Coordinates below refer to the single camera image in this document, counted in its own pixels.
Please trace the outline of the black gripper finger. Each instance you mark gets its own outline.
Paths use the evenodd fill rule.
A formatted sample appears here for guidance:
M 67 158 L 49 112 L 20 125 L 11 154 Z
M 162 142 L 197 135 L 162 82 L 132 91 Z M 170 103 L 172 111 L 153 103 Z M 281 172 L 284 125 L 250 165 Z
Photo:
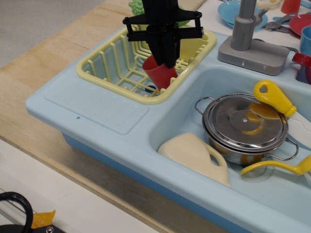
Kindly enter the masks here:
M 163 34 L 147 33 L 146 40 L 149 49 L 158 66 L 166 63 L 165 36 Z
M 176 60 L 179 58 L 180 40 L 174 33 L 166 33 L 162 38 L 164 47 L 165 63 L 168 68 L 175 66 Z

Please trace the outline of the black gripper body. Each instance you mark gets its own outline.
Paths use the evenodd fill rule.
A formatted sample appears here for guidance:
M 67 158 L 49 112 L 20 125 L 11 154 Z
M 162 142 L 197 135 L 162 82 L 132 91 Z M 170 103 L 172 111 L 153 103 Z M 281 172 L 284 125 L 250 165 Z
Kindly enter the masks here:
M 123 20 L 129 41 L 163 37 L 177 42 L 203 37 L 202 13 L 181 9 L 176 0 L 143 0 L 142 5 L 144 14 Z

